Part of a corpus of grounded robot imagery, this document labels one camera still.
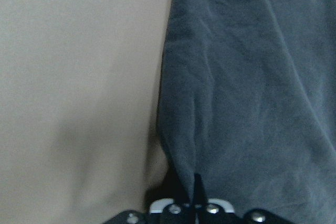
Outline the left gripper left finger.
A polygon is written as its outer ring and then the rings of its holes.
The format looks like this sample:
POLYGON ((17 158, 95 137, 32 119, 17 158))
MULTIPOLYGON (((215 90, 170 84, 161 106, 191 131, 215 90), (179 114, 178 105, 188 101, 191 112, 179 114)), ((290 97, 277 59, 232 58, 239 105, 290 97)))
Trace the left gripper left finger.
POLYGON ((190 206, 191 200, 175 169, 169 167, 164 179, 164 195, 177 205, 190 206))

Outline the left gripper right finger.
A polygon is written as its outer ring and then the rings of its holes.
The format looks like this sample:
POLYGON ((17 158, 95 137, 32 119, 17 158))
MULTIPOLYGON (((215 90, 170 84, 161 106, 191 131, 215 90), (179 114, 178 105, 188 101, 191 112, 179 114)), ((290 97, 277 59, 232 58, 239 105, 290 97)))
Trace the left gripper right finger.
POLYGON ((205 206, 208 203, 203 180, 200 174, 194 174, 194 192, 193 192, 193 205, 205 206))

